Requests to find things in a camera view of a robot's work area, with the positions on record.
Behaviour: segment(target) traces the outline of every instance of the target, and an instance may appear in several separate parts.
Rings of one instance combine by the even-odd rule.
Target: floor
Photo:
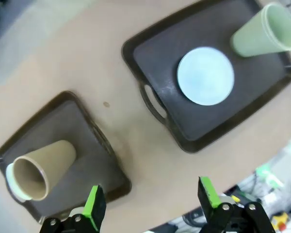
[[[0,11],[0,84],[27,56],[96,0],[10,0]]]

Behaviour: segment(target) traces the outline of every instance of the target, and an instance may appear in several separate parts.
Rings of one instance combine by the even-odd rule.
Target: tray handle
[[[146,87],[149,87],[149,89],[152,91],[153,93],[153,101],[156,101],[159,106],[161,107],[162,111],[164,111],[164,114],[165,116],[162,116],[162,114],[160,114],[157,110],[156,107],[154,107],[152,101],[150,100],[149,98],[149,95],[148,93],[146,92]],[[157,99],[157,97],[155,96],[154,94],[154,91],[153,89],[150,87],[150,85],[148,84],[144,84],[144,83],[140,83],[139,84],[139,89],[140,89],[140,93],[141,93],[141,96],[147,106],[147,108],[150,110],[150,112],[153,114],[153,116],[160,122],[162,123],[163,125],[166,124],[166,118],[167,118],[167,112],[165,110],[165,107],[163,106],[163,104]]]

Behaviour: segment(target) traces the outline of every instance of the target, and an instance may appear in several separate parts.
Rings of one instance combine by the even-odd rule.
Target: cable
[[[257,174],[257,171],[254,171],[254,180],[253,180],[253,185],[252,185],[252,189],[251,191],[249,192],[249,194],[253,194],[253,191],[257,185],[257,182],[258,182],[258,174]]]
[[[202,228],[206,224],[206,222],[196,222],[194,220],[194,217],[192,216],[192,214],[193,214],[193,212],[189,212],[185,215],[182,215],[183,221],[191,227]]]

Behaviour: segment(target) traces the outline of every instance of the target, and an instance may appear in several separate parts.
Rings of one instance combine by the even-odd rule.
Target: small plate
[[[15,181],[14,175],[13,175],[13,163],[9,164],[6,168],[5,171],[5,176],[6,176],[6,180],[9,184],[9,187],[12,191],[12,193],[14,194],[14,196],[17,199],[21,199],[21,200],[31,200],[31,197],[29,197],[27,194],[25,194],[18,186],[18,184]]]
[[[178,83],[194,103],[215,105],[225,100],[234,86],[234,70],[219,50],[199,47],[188,52],[178,66]]]

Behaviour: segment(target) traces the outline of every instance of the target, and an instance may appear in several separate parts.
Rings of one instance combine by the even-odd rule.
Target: cup rim
[[[279,41],[277,39],[277,37],[274,35],[273,31],[271,30],[269,21],[268,21],[268,17],[267,17],[267,12],[269,10],[270,7],[272,6],[277,6],[282,8],[282,10],[284,10],[286,12],[286,14],[291,18],[291,13],[289,12],[288,9],[286,9],[283,5],[276,3],[276,2],[271,2],[269,4],[267,4],[261,12],[261,17],[262,17],[262,26],[264,28],[264,30],[266,31],[266,35],[268,36],[268,38],[270,39],[270,41],[279,49],[281,50],[285,50],[285,51],[291,51],[291,47],[286,46],[285,44],[283,44],[281,41]]]
[[[40,173],[41,173],[41,175],[42,175],[42,177],[43,177],[43,179],[44,179],[44,182],[45,182],[45,194],[44,194],[44,196],[43,197],[41,197],[41,198],[34,198],[32,195],[30,195],[28,192],[26,192],[23,188],[22,188],[22,186],[21,185],[19,185],[19,182],[17,181],[17,179],[16,179],[16,177],[15,177],[15,162],[17,162],[17,161],[19,161],[19,160],[27,160],[28,162],[30,162],[30,163],[32,163],[39,171],[40,171]],[[49,180],[48,180],[48,178],[47,178],[47,176],[46,176],[46,174],[45,174],[45,172],[44,172],[44,170],[42,169],[42,167],[38,164],[38,163],[36,163],[36,161],[35,160],[33,160],[32,158],[29,158],[29,157],[26,157],[26,156],[20,156],[20,157],[18,157],[18,158],[16,158],[14,161],[13,161],[13,167],[12,167],[12,172],[13,172],[13,176],[14,176],[14,178],[15,178],[15,182],[16,182],[16,184],[18,185],[18,187],[27,195],[27,196],[29,196],[29,197],[31,197],[32,198],[32,200],[43,200],[44,198],[46,198],[46,196],[48,195],[48,193],[49,193]]]

